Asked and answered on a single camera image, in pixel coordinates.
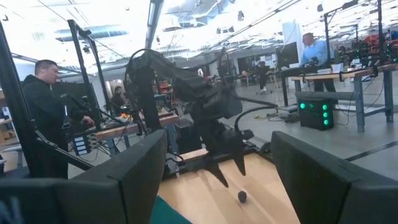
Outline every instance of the man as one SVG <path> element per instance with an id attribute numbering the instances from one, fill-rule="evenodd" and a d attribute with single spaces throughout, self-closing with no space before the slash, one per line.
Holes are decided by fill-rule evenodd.
<path id="1" fill-rule="evenodd" d="M 50 142 L 68 152 L 68 143 L 62 131 L 65 119 L 65 107 L 61 99 L 56 97 L 50 85 L 57 81 L 57 64 L 51 60 L 40 60 L 35 64 L 35 75 L 28 75 L 23 83 L 22 91 L 37 129 Z M 94 121 L 78 110 L 69 111 L 71 119 L 89 126 Z M 68 163 L 58 158 L 45 155 L 40 161 L 43 167 L 43 177 L 68 178 Z"/>
<path id="2" fill-rule="evenodd" d="M 267 76 L 266 73 L 268 72 L 268 68 L 266 67 L 265 62 L 260 62 L 260 67 L 257 68 L 257 75 L 259 76 L 259 83 L 260 83 L 260 94 L 263 94 L 267 91 L 266 84 L 267 84 Z"/>
<path id="3" fill-rule="evenodd" d="M 303 35 L 303 44 L 305 46 L 305 50 L 300 62 L 300 66 L 308 64 L 314 57 L 316 57 L 319 61 L 316 66 L 322 66 L 326 63 L 328 59 L 328 48 L 326 45 L 326 41 L 315 40 L 312 33 L 307 33 Z M 334 57 L 335 54 L 331 49 L 330 58 Z M 314 80 L 314 91 L 323 91 L 323 85 L 325 85 L 328 91 L 336 91 L 333 79 Z"/>
<path id="4" fill-rule="evenodd" d="M 121 106 L 124 106 L 124 99 L 122 98 L 122 88 L 120 86 L 115 87 L 111 102 L 116 114 L 121 114 Z"/>

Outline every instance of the wooden surface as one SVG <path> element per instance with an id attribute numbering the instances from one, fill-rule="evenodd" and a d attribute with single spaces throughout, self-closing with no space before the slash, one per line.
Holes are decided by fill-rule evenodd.
<path id="1" fill-rule="evenodd" d="M 179 121 L 179 119 L 180 118 L 176 114 L 173 114 L 172 116 L 160 118 L 159 121 L 160 121 L 160 125 L 162 125 L 162 127 L 165 127 L 167 125 L 177 123 Z M 138 132 L 138 126 L 136 124 L 129 124 L 126 127 L 113 128 L 113 129 L 97 132 L 96 138 L 99 141 L 104 141 L 104 140 L 107 140 L 110 138 L 119 138 L 122 135 L 134 134 L 137 132 Z"/>
<path id="2" fill-rule="evenodd" d="M 201 170 L 163 181 L 159 196 L 194 224 L 300 223 L 275 166 L 257 154 L 246 155 L 245 163 L 246 176 L 233 161 L 220 164 L 228 189 Z M 238 200 L 240 190 L 248 195 L 246 203 Z"/>
<path id="3" fill-rule="evenodd" d="M 383 71 L 394 71 L 398 70 L 398 64 L 390 64 L 390 65 L 383 65 L 377 68 L 379 72 Z M 367 69 L 367 70 L 360 70 L 360 71 L 352 71 L 349 73 L 343 73 L 341 76 L 343 78 L 353 78 L 353 77 L 364 77 L 367 75 L 372 75 L 373 74 L 373 69 Z M 340 76 L 337 73 L 334 74 L 324 74 L 324 75 L 308 75 L 305 76 L 305 80 L 321 80 L 321 79 L 330 79 L 330 78 L 340 78 Z M 303 80 L 303 76 L 298 76 L 298 77 L 292 77 L 292 80 Z"/>

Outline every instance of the teal fabric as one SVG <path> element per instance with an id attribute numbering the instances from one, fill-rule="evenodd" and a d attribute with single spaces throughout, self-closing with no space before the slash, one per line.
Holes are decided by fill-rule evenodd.
<path id="1" fill-rule="evenodd" d="M 150 224 L 192 224 L 161 197 L 157 196 Z"/>

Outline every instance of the workbench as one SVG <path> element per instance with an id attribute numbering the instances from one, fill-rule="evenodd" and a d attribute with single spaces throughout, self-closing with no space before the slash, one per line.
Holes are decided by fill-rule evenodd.
<path id="1" fill-rule="evenodd" d="M 383 88 L 384 88 L 384 107 L 382 108 L 364 108 L 363 102 L 363 87 L 362 77 L 372 75 L 374 69 L 365 69 L 342 73 L 342 79 L 354 78 L 354 92 L 315 92 L 315 91 L 301 91 L 300 81 L 314 81 L 325 79 L 340 78 L 340 74 L 324 74 L 324 75 L 307 75 L 292 77 L 295 83 L 296 98 L 328 98 L 332 100 L 354 100 L 355 110 L 348 111 L 355 112 L 356 124 L 358 132 L 365 131 L 365 117 L 384 112 L 386 114 L 386 121 L 392 123 L 394 121 L 394 102 L 392 99 L 392 71 L 398 70 L 398 64 L 383 65 L 377 68 L 377 71 L 383 72 Z"/>
<path id="2" fill-rule="evenodd" d="M 140 113 L 139 115 L 141 119 L 144 119 L 144 116 Z M 159 118 L 160 125 L 164 127 L 167 130 L 168 138 L 170 139 L 170 145 L 172 147 L 172 151 L 175 153 L 178 153 L 178 146 L 177 143 L 175 142 L 175 127 L 174 124 L 176 124 L 180 118 L 176 115 L 173 114 L 171 116 L 166 116 L 163 118 Z M 107 129 L 105 131 L 99 131 L 96 133 L 96 138 L 98 141 L 106 141 L 109 147 L 109 152 L 111 154 L 111 157 L 116 155 L 116 146 L 114 143 L 115 138 L 124 138 L 124 143 L 126 145 L 126 148 L 130 147 L 129 143 L 129 138 L 128 135 L 130 134 L 136 134 L 139 132 L 138 125 L 136 123 L 131 123 L 123 127 L 118 127 L 118 128 L 112 128 L 112 129 Z"/>
<path id="3" fill-rule="evenodd" d="M 190 159 L 206 152 L 200 149 L 181 156 Z M 256 153 L 244 159 L 246 176 L 233 160 L 220 163 L 229 188 L 208 171 L 199 170 L 163 181 L 158 195 L 195 224 L 299 224 L 275 166 Z M 248 195 L 246 203 L 238 200 L 241 190 Z"/>

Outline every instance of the gray floor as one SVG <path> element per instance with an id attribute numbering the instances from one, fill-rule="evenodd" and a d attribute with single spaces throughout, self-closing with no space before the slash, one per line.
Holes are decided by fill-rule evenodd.
<path id="1" fill-rule="evenodd" d="M 398 105 L 398 81 L 394 80 L 394 101 Z M 364 82 L 364 100 L 367 105 L 378 105 L 384 103 L 384 92 L 382 91 L 382 76 L 377 77 L 372 82 Z M 353 91 L 353 84 L 346 82 L 345 84 L 335 82 L 337 91 Z M 269 84 L 268 89 L 272 89 L 272 84 Z M 241 96 L 254 98 L 259 100 L 271 101 L 282 105 L 282 89 L 275 89 L 273 93 L 266 95 L 257 95 L 256 92 L 259 87 L 256 86 L 241 86 L 238 84 L 237 92 Z M 294 90 L 289 91 L 289 103 L 295 103 Z M 340 101 L 340 104 L 348 104 L 348 102 Z M 257 107 L 254 103 L 243 103 L 244 111 Z M 342 112 L 335 113 L 335 121 L 338 123 L 335 127 L 328 131 L 317 131 L 315 129 L 300 127 L 300 123 L 285 124 L 274 120 L 254 119 L 255 115 L 266 117 L 267 113 L 273 113 L 274 110 L 257 111 L 244 116 L 239 122 L 241 129 L 251 129 L 255 138 L 251 141 L 258 146 L 261 146 L 264 141 L 271 140 L 273 131 L 283 131 L 296 138 L 299 138 L 309 144 L 312 144 L 320 149 L 336 155 L 340 158 L 346 159 L 351 156 L 358 155 L 368 150 L 381 147 L 390 142 L 398 141 L 398 116 L 395 114 L 395 123 L 387 124 L 384 114 L 377 114 L 366 118 L 365 133 L 358 133 L 356 129 L 356 119 L 353 114 Z M 222 119 L 227 125 L 233 126 L 235 118 Z M 137 142 L 139 138 L 131 138 L 131 143 Z M 118 148 L 122 151 L 125 149 L 123 142 L 119 141 Z M 353 161 L 353 163 L 373 170 L 385 176 L 398 180 L 398 146 L 390 147 L 381 150 L 375 154 L 360 158 Z M 97 165 L 109 159 L 109 156 L 102 152 L 92 152 L 88 155 L 82 156 L 82 159 Z M 82 170 L 70 166 L 70 177 L 78 175 Z"/>

